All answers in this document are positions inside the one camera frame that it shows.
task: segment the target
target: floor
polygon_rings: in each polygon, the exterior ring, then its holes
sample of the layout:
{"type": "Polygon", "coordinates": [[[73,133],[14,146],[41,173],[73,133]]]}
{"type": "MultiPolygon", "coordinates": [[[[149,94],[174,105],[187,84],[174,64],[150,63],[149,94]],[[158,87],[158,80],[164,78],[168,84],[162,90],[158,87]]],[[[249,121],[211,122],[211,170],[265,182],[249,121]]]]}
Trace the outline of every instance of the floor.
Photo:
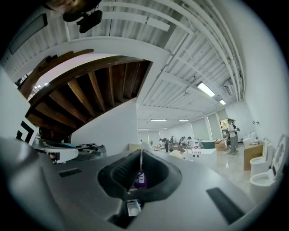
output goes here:
{"type": "Polygon", "coordinates": [[[217,164],[214,171],[231,181],[249,196],[251,171],[243,170],[244,145],[239,143],[237,150],[239,152],[235,155],[230,155],[230,150],[217,152],[217,164]]]}

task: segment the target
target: brown box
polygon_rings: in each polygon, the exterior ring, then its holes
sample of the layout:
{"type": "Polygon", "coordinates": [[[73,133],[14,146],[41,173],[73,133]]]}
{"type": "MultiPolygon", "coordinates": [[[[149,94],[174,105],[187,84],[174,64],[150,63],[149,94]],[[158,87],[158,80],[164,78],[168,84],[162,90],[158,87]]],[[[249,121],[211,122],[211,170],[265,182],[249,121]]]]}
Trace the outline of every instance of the brown box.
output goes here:
{"type": "Polygon", "coordinates": [[[223,140],[220,143],[215,143],[215,149],[217,151],[226,151],[227,150],[227,141],[223,140]]]}
{"type": "Polygon", "coordinates": [[[261,157],[263,153],[263,144],[250,145],[245,144],[244,150],[244,170],[251,170],[250,160],[261,157]]]}

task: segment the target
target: black camera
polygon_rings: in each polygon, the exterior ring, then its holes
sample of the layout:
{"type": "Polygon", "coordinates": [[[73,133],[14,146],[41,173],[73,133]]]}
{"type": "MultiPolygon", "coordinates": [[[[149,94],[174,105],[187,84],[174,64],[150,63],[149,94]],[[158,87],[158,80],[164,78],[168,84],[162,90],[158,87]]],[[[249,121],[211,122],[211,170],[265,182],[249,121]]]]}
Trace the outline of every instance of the black camera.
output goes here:
{"type": "Polygon", "coordinates": [[[101,10],[96,10],[90,15],[84,14],[83,19],[78,21],[76,24],[79,25],[79,32],[85,33],[90,30],[92,27],[95,27],[101,22],[103,17],[103,12],[101,10]]]}

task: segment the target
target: purple object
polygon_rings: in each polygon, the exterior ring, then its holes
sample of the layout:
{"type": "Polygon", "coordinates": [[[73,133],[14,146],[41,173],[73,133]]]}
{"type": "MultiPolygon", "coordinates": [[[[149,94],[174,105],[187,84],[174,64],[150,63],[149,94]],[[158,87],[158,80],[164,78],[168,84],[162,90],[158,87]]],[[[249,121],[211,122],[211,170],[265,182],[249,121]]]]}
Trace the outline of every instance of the purple object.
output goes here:
{"type": "Polygon", "coordinates": [[[134,186],[136,188],[143,188],[146,187],[146,177],[143,172],[139,172],[138,177],[135,179],[134,186]]]}

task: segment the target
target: toilet seat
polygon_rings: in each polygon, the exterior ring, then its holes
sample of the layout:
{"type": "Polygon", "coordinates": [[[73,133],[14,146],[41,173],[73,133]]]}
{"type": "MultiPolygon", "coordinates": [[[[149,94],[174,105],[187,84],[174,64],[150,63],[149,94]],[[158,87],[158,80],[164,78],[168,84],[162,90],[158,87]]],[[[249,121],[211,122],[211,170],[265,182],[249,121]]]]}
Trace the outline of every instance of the toilet seat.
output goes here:
{"type": "Polygon", "coordinates": [[[274,148],[272,143],[265,138],[262,157],[256,157],[250,160],[251,176],[268,171],[269,166],[272,164],[273,154],[274,148]]]}
{"type": "Polygon", "coordinates": [[[275,185],[277,185],[277,182],[282,178],[282,170],[287,159],[288,151],[289,138],[282,135],[274,153],[270,169],[267,172],[256,174],[250,178],[249,195],[255,203],[260,203],[268,198],[275,185]]]}

